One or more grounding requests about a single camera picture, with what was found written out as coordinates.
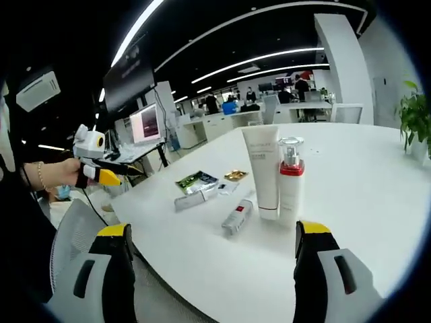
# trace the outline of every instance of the face mask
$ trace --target face mask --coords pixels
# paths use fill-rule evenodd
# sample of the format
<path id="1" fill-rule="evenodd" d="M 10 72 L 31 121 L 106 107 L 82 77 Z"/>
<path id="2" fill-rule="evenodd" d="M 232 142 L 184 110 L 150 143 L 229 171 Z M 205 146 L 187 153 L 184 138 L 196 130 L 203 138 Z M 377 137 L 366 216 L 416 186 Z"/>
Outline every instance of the face mask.
<path id="1" fill-rule="evenodd" d="M 58 195 L 56 196 L 60 201 L 68 199 L 70 196 L 70 185 L 57 186 Z"/>

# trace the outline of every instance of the potted plant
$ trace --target potted plant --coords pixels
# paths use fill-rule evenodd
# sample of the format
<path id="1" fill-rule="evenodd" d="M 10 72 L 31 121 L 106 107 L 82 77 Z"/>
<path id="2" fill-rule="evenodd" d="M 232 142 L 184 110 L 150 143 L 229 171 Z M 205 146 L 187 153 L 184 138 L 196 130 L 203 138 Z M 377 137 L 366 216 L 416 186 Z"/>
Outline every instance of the potted plant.
<path id="1" fill-rule="evenodd" d="M 399 107 L 401 136 L 404 137 L 404 151 L 411 145 L 411 154 L 421 163 L 431 156 L 431 116 L 424 94 L 412 81 L 404 81 L 411 88 L 411 96 L 404 96 Z"/>

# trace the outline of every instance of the black ceiling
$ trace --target black ceiling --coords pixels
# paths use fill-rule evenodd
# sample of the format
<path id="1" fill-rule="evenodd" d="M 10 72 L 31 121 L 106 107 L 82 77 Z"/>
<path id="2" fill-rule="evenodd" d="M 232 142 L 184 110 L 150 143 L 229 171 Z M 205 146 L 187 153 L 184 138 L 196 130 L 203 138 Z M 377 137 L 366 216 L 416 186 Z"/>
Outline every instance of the black ceiling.
<path id="1" fill-rule="evenodd" d="M 102 78 L 129 28 L 148 0 L 122 1 L 33 1 L 16 8 L 15 43 L 11 51 L 8 85 L 12 95 L 23 79 L 46 66 L 52 66 L 61 94 L 33 112 L 22 113 L 23 139 L 28 145 L 43 143 L 68 147 L 66 138 L 83 122 L 92 125 Z M 165 0 L 145 23 L 150 35 L 150 57 L 154 68 L 171 54 L 204 32 L 232 18 L 271 5 L 280 0 Z M 367 9 L 364 28 L 374 17 L 368 2 L 347 3 Z M 198 89 L 226 87 L 227 79 L 237 77 L 232 69 L 196 84 L 191 81 L 216 69 L 271 52 L 317 45 L 314 13 L 345 14 L 354 30 L 362 13 L 327 5 L 301 5 L 260 13 L 235 22 L 192 44 L 165 64 L 156 74 L 157 81 L 169 81 L 177 91 L 175 98 L 195 96 Z M 315 63 L 315 54 L 286 55 L 256 62 L 260 68 Z"/>

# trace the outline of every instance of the cosmetic tube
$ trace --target cosmetic tube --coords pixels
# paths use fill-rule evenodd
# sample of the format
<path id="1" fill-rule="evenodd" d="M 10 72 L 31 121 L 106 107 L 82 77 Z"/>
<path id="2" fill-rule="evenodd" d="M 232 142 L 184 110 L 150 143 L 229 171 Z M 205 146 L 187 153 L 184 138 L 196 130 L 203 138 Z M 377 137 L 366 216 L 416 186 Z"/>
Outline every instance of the cosmetic tube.
<path id="1" fill-rule="evenodd" d="M 277 126 L 253 126 L 242 130 L 255 179 L 261 218 L 278 219 L 279 147 Z"/>

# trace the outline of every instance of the ceiling light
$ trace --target ceiling light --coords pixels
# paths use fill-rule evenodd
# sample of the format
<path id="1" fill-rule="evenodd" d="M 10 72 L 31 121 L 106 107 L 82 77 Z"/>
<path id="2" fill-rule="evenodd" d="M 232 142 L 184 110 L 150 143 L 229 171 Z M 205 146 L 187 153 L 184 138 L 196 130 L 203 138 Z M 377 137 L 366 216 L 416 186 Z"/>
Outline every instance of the ceiling light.
<path id="1" fill-rule="evenodd" d="M 39 145 L 39 148 L 47 148 L 47 149 L 53 149 L 53 150 L 65 150 L 64 148 L 58 148 L 58 147 L 53 147 L 53 146 L 48 146 L 48 145 Z"/>
<path id="2" fill-rule="evenodd" d="M 312 51 L 317 51 L 317 50 L 324 50 L 324 48 L 323 47 L 301 48 L 301 49 L 285 50 L 283 52 L 273 52 L 272 54 L 255 57 L 253 59 L 247 59 L 246 61 L 239 62 L 239 63 L 233 64 L 233 65 L 229 65 L 229 66 L 224 67 L 222 69 L 218 69 L 217 71 L 214 71 L 214 72 L 211 72 L 210 74 L 204 75 L 203 77 L 200 77 L 199 79 L 196 79 L 196 80 L 192 81 L 191 83 L 192 84 L 197 83 L 197 82 L 202 81 L 203 79 L 206 79 L 207 77 L 213 76 L 217 73 L 226 71 L 228 69 L 233 69 L 234 67 L 240 66 L 242 64 L 247 64 L 247 63 L 251 63 L 254 61 L 258 61 L 259 59 L 267 59 L 268 57 L 274 57 L 274 56 L 286 55 L 286 54 L 294 54 L 296 52 L 312 52 Z"/>
<path id="3" fill-rule="evenodd" d="M 205 91 L 207 91 L 207 90 L 209 90 L 209 89 L 211 89 L 211 86 L 206 87 L 205 89 L 200 89 L 200 90 L 199 90 L 199 91 L 197 91 L 196 93 L 202 93 L 202 92 L 205 92 Z"/>
<path id="4" fill-rule="evenodd" d="M 183 96 L 181 99 L 178 99 L 177 101 L 174 101 L 174 103 L 181 102 L 183 100 L 186 100 L 187 98 L 188 98 L 188 96 Z"/>
<path id="5" fill-rule="evenodd" d="M 103 102 L 104 99 L 105 99 L 105 89 L 102 89 L 102 91 L 100 91 L 99 102 Z"/>
<path id="6" fill-rule="evenodd" d="M 143 13 L 137 18 L 136 22 L 133 24 L 132 28 L 127 33 L 126 37 L 124 38 L 123 42 L 120 45 L 120 48 L 118 49 L 117 53 L 115 54 L 114 60 L 112 61 L 111 67 L 114 66 L 119 59 L 122 57 L 124 52 L 126 51 L 128 45 L 131 43 L 133 37 L 135 37 L 136 33 L 141 29 L 142 25 L 147 21 L 147 19 L 150 17 L 153 12 L 159 7 L 159 5 L 162 4 L 164 0 L 153 0 L 148 7 L 143 11 Z"/>
<path id="7" fill-rule="evenodd" d="M 238 81 L 239 79 L 245 79 L 247 77 L 251 77 L 251 76 L 255 76 L 255 75 L 271 73 L 271 72 L 276 72 L 276 71 L 282 71 L 284 69 L 301 69 L 301 68 L 308 68 L 308 67 L 324 67 L 324 66 L 329 66 L 329 64 L 306 64 L 306 65 L 280 67 L 279 69 L 269 69 L 267 71 L 261 71 L 261 72 L 257 72 L 257 73 L 252 73 L 252 74 L 236 77 L 234 79 L 229 79 L 228 83 L 233 82 L 233 81 Z"/>

